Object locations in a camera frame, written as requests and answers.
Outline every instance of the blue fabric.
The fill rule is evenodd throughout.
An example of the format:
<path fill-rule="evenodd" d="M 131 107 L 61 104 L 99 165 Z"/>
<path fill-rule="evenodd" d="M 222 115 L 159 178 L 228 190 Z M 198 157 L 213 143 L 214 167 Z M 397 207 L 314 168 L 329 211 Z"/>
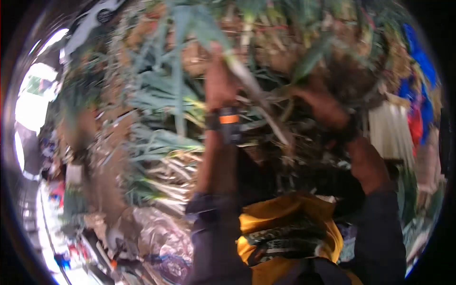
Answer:
<path fill-rule="evenodd" d="M 398 96 L 409 100 L 412 104 L 411 109 L 416 106 L 416 93 L 410 88 L 410 82 L 414 80 L 413 76 L 410 78 L 401 79 L 401 85 L 398 91 Z M 421 119 L 423 121 L 423 136 L 421 137 L 420 144 L 425 144 L 429 136 L 429 125 L 434 121 L 434 111 L 432 109 L 432 102 L 429 100 L 429 96 L 426 92 L 424 83 L 421 83 L 421 94 L 423 101 L 421 102 L 420 111 Z"/>
<path fill-rule="evenodd" d="M 432 65 L 425 52 L 421 49 L 414 29 L 409 24 L 404 24 L 403 27 L 407 41 L 409 42 L 410 55 L 414 60 L 417 61 L 417 63 L 420 65 L 421 70 L 423 71 L 423 74 L 429 79 L 431 88 L 434 88 L 437 78 L 434 66 Z"/>
<path fill-rule="evenodd" d="M 434 111 L 432 109 L 432 102 L 429 100 L 428 94 L 424 83 L 421 84 L 421 94 L 423 95 L 423 102 L 421 104 L 421 118 L 423 120 L 423 136 L 421 137 L 421 144 L 424 145 L 429 136 L 429 125 L 434 121 Z"/>
<path fill-rule="evenodd" d="M 401 85 L 399 87 L 398 96 L 409 100 L 410 102 L 415 101 L 415 93 L 410 89 L 410 78 L 402 78 Z"/>

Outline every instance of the hand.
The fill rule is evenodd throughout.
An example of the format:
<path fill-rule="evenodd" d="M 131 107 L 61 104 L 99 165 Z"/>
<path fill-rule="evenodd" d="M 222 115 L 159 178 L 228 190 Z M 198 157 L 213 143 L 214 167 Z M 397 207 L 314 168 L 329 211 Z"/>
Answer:
<path fill-rule="evenodd" d="M 290 87 L 291 95 L 303 98 L 311 107 L 318 122 L 332 130 L 342 130 L 348 124 L 350 116 L 329 94 L 319 76 L 310 76 L 309 84 L 304 88 Z"/>
<path fill-rule="evenodd" d="M 352 159 L 352 175 L 358 179 L 366 195 L 390 181 L 383 158 L 364 137 L 357 137 L 347 144 Z"/>
<path fill-rule="evenodd" d="M 238 84 L 222 57 L 222 47 L 213 42 L 212 62 L 206 70 L 206 106 L 208 111 L 236 104 Z"/>

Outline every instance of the vegetable pile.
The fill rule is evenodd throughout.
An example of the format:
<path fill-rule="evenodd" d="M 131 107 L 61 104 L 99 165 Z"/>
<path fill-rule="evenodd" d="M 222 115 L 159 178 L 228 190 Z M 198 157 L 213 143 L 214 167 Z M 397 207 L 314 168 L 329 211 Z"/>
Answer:
<path fill-rule="evenodd" d="M 113 78 L 122 82 L 117 104 L 101 109 L 122 106 L 134 113 L 125 143 L 131 167 L 122 185 L 130 202 L 158 201 L 183 213 L 204 151 L 203 86 L 212 41 L 223 47 L 228 68 L 243 86 L 237 97 L 244 136 L 240 147 L 258 161 L 273 162 L 280 188 L 312 189 L 305 178 L 315 171 L 349 169 L 345 152 L 325 148 L 328 130 L 287 87 L 305 85 L 310 75 L 323 78 L 367 132 L 368 110 L 387 94 L 397 94 L 402 78 L 422 74 L 408 55 L 401 29 L 409 22 L 405 9 L 392 0 L 369 5 L 354 0 L 131 4 L 112 31 L 107 50 L 92 52 L 84 64 L 104 76 L 105 86 Z M 76 104 L 90 105 L 102 81 L 93 77 L 93 83 L 80 86 L 78 76 L 64 84 L 60 100 L 74 106 L 77 88 L 90 88 L 86 99 L 80 98 L 84 104 Z M 95 146 L 107 139 L 97 138 Z"/>

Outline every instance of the wristwatch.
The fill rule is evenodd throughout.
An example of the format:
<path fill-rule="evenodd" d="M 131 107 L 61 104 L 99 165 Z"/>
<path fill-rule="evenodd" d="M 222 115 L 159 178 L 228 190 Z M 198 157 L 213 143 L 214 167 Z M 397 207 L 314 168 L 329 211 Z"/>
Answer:
<path fill-rule="evenodd" d="M 214 110 L 206 115 L 205 124 L 207 130 L 221 132 L 224 144 L 235 145 L 241 142 L 238 108 L 232 106 Z"/>

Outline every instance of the person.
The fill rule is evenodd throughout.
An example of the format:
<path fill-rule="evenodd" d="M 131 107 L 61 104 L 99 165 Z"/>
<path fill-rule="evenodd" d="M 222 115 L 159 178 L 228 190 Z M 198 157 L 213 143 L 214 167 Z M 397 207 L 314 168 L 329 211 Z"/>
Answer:
<path fill-rule="evenodd" d="M 206 73 L 207 111 L 236 105 L 237 85 L 212 45 Z M 346 130 L 350 116 L 325 89 L 309 78 L 290 87 L 305 100 L 316 120 L 333 131 Z M 358 133 L 346 142 L 351 174 L 365 199 L 355 224 L 355 257 L 336 265 L 343 240 L 334 206 L 309 193 L 276 197 L 265 169 L 217 130 L 205 131 L 205 152 L 197 187 L 186 214 L 194 219 L 191 272 L 184 284 L 398 284 L 405 277 L 405 248 L 395 184 L 375 148 Z"/>

